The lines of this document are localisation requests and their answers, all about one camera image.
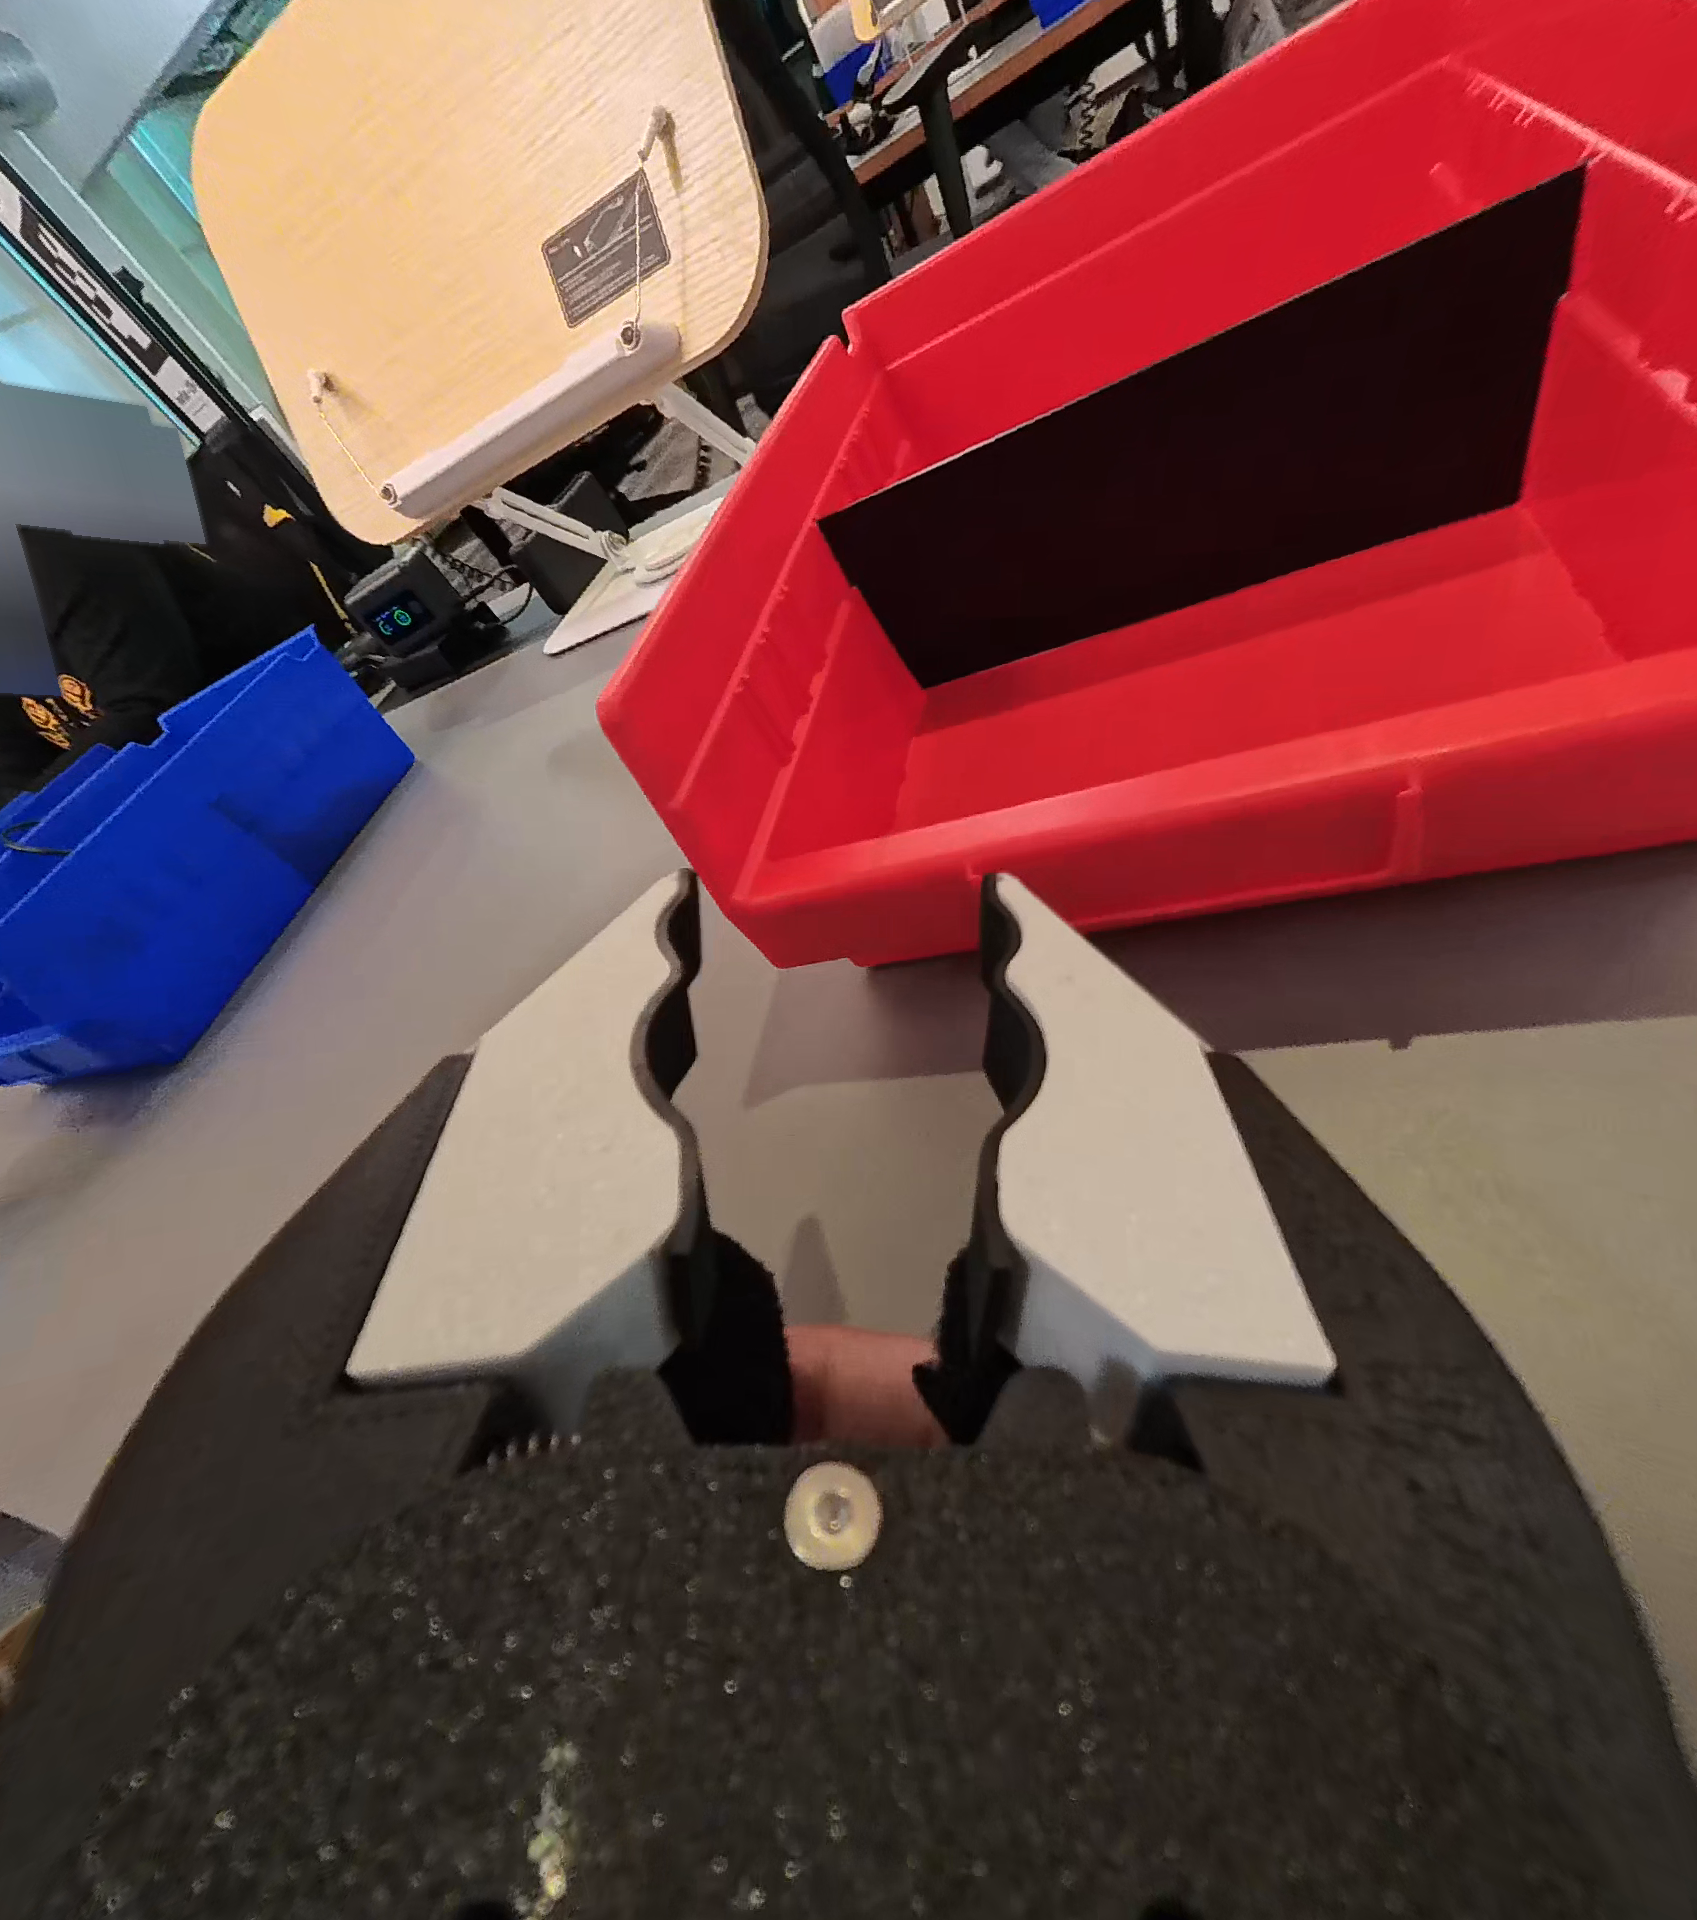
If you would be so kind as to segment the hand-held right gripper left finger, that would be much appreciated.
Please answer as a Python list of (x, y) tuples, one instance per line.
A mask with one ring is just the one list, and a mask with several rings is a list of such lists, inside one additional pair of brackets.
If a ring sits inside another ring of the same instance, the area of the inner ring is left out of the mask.
[(670, 1271), (705, 1211), (674, 1104), (699, 972), (679, 870), (476, 1042), (349, 1379), (594, 1379), (673, 1355)]

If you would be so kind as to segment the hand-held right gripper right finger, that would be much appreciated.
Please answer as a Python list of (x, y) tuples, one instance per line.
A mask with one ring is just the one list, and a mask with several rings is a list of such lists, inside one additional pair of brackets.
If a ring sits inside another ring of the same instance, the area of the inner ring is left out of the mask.
[(971, 1233), (939, 1379), (1330, 1379), (1337, 1358), (1201, 1037), (1032, 887), (980, 887)]

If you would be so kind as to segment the red plastic bin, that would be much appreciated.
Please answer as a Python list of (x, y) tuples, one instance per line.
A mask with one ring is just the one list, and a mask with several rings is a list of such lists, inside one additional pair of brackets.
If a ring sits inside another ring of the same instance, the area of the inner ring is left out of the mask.
[[(1577, 166), (1505, 510), (933, 687), (821, 535)], [(1344, 3), (845, 323), (596, 703), (773, 963), (1697, 840), (1697, 3)]]

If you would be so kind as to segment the blue plastic bin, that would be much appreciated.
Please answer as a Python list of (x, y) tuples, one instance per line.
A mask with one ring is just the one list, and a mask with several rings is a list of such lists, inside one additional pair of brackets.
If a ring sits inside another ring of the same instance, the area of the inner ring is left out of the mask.
[(0, 1087), (180, 1061), (414, 764), (315, 629), (0, 810)]

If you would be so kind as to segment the grey desk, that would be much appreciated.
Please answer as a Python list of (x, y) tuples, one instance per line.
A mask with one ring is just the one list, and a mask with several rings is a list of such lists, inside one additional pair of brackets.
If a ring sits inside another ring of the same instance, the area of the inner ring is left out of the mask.
[[(0, 1091), (0, 1511), (64, 1534), (263, 1242), (679, 855), (594, 713), (628, 635), (392, 715), (418, 764), (182, 1067)], [(995, 1102), (975, 962), (776, 972), (714, 910), (683, 1104), (798, 1318), (929, 1333)], [(1697, 1755), (1697, 844), (1113, 936), (1526, 1382)]]

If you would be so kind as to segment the person's right hand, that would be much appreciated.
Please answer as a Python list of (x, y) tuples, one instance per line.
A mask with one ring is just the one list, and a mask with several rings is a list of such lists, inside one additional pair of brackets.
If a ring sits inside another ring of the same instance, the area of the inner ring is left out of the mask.
[(914, 1377), (935, 1358), (926, 1337), (793, 1324), (784, 1341), (795, 1444), (916, 1450), (946, 1444), (949, 1435)]

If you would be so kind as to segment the black power station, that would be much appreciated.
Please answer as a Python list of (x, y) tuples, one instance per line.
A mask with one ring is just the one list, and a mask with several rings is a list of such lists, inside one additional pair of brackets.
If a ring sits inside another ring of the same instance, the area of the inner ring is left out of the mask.
[(508, 649), (505, 622), (425, 542), (359, 578), (340, 603), (353, 638), (339, 661), (366, 691), (392, 687), (417, 697)]

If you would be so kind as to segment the black bin divider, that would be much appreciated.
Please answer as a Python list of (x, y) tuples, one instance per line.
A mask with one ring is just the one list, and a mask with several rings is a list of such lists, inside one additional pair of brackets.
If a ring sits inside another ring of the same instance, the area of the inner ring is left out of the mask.
[(819, 520), (939, 687), (1523, 493), (1583, 163)]

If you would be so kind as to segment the wooden board stand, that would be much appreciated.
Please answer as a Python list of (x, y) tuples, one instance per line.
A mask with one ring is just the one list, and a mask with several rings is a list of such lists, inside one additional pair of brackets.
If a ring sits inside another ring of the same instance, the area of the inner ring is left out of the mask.
[(315, 485), (395, 543), (467, 508), (602, 565), (549, 658), (649, 617), (724, 485), (630, 540), (507, 481), (683, 387), (765, 287), (765, 187), (705, 2), (297, 2), (202, 108), (197, 216)]

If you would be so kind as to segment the black framed tag sign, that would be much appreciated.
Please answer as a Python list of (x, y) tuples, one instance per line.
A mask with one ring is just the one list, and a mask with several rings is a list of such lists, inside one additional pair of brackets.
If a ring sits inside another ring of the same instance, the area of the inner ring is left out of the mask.
[(0, 155), (0, 243), (141, 392), (197, 439), (250, 424), (173, 323), (108, 269)]

